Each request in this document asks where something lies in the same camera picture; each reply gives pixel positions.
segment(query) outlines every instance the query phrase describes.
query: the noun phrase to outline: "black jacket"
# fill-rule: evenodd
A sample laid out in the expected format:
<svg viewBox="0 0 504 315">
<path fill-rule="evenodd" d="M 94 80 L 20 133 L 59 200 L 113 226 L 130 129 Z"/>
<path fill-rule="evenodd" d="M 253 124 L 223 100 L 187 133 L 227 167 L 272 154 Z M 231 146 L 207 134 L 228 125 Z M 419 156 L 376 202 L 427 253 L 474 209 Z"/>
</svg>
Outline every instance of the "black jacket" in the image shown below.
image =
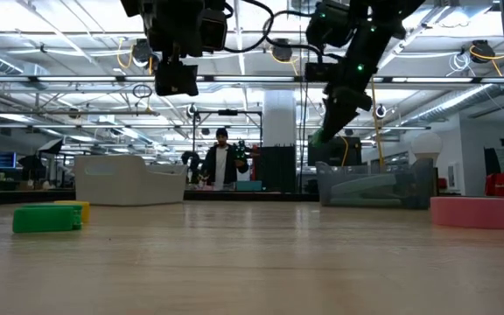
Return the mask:
<svg viewBox="0 0 504 315">
<path fill-rule="evenodd" d="M 234 183 L 236 181 L 236 148 L 230 144 L 227 145 L 227 164 L 225 165 L 225 184 Z M 238 168 L 238 172 L 245 173 L 249 169 L 246 159 L 241 159 L 244 162 L 242 167 Z M 206 155 L 206 161 L 201 167 L 201 172 L 205 176 L 209 176 L 207 183 L 211 185 L 215 182 L 215 169 L 217 168 L 217 144 L 209 149 Z"/>
</svg>

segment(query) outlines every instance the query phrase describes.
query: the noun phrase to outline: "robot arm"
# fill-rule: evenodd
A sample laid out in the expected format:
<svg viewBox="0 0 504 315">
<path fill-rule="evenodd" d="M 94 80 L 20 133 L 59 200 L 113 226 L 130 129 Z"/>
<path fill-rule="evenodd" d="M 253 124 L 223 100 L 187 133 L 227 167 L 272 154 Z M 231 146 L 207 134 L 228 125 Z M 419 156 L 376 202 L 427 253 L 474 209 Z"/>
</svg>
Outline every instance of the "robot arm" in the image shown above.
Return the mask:
<svg viewBox="0 0 504 315">
<path fill-rule="evenodd" d="M 312 139 L 314 144 L 333 138 L 357 115 L 357 108 L 369 111 L 372 99 L 365 94 L 371 77 L 389 41 L 404 39 L 402 21 L 424 0 L 351 0 L 350 5 L 324 0 L 306 30 L 309 44 L 323 51 L 326 44 L 344 46 L 346 55 L 337 64 L 309 63 L 307 81 L 327 81 L 324 93 L 326 114 L 322 128 Z"/>
<path fill-rule="evenodd" d="M 153 69 L 158 95 L 198 94 L 195 82 L 198 67 L 183 65 L 180 59 L 186 55 L 201 57 L 204 51 L 223 49 L 239 52 L 224 47 L 227 18 L 233 14 L 226 0 L 121 1 L 128 16 L 142 16 L 150 49 L 162 54 Z M 242 51 L 258 47 L 265 39 L 273 46 L 307 48 L 318 53 L 318 62 L 307 63 L 304 76 L 306 81 L 327 82 L 325 119 L 313 138 L 314 144 L 332 139 L 358 115 L 357 108 L 371 109 L 372 99 L 365 94 L 365 89 L 378 71 L 378 62 L 390 39 L 405 38 L 402 21 L 424 3 L 424 0 L 350 0 L 346 5 L 323 0 L 317 3 L 313 14 L 299 14 L 311 18 L 306 30 L 309 45 L 282 45 L 268 37 L 273 18 L 297 13 L 274 14 L 265 4 L 243 1 L 263 7 L 271 18 L 266 22 L 269 27 L 262 39 Z M 228 15 L 223 13 L 225 9 L 229 10 Z M 345 56 L 332 55 L 337 63 L 323 62 L 326 45 L 343 47 L 348 43 Z"/>
</svg>

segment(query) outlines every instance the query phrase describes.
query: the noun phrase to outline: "white shirt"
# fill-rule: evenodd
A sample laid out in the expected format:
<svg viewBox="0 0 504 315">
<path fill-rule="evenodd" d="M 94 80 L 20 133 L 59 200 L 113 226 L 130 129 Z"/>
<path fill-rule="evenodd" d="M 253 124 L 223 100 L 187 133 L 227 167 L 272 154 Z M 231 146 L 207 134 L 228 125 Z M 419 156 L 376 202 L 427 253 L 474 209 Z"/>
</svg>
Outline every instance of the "white shirt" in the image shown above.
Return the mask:
<svg viewBox="0 0 504 315">
<path fill-rule="evenodd" d="M 215 184 L 213 184 L 214 190 L 222 190 L 225 184 L 225 166 L 227 166 L 227 149 L 217 147 L 217 160 L 215 161 Z"/>
</svg>

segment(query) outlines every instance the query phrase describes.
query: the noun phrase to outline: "yellow block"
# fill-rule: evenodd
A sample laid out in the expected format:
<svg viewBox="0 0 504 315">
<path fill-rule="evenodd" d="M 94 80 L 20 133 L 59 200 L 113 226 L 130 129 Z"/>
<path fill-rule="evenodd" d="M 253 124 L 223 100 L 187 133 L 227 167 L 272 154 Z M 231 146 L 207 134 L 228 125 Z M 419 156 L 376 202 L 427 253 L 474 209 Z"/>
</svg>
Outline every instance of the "yellow block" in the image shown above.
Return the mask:
<svg viewBox="0 0 504 315">
<path fill-rule="evenodd" d="M 77 200 L 62 200 L 62 201 L 54 201 L 53 203 L 58 204 L 69 204 L 69 205 L 81 205 L 83 206 L 83 210 L 80 213 L 80 220 L 83 223 L 88 223 L 88 217 L 91 214 L 91 206 L 86 201 L 77 201 Z"/>
</svg>

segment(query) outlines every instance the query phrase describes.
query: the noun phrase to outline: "green block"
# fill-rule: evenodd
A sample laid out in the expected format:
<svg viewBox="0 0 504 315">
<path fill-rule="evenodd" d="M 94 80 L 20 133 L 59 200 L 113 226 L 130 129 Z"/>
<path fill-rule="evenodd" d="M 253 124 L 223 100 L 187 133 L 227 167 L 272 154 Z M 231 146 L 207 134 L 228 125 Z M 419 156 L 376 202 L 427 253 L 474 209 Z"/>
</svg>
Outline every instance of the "green block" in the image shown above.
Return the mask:
<svg viewBox="0 0 504 315">
<path fill-rule="evenodd" d="M 81 229 L 81 205 L 27 205 L 13 215 L 13 232 L 58 232 Z"/>
</svg>

